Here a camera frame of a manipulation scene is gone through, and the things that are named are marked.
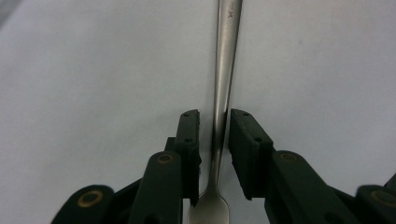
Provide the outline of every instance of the white surface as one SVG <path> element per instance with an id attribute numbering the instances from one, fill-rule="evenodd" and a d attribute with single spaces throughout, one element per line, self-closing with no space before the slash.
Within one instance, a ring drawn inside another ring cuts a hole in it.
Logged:
<path id="1" fill-rule="evenodd" d="M 396 172 L 396 3 L 245 1 L 231 107 L 350 194 Z M 213 110 L 216 1 L 22 1 L 0 30 L 0 223 L 49 223 L 91 184 L 119 190 Z M 223 152 L 231 221 L 265 223 Z"/>

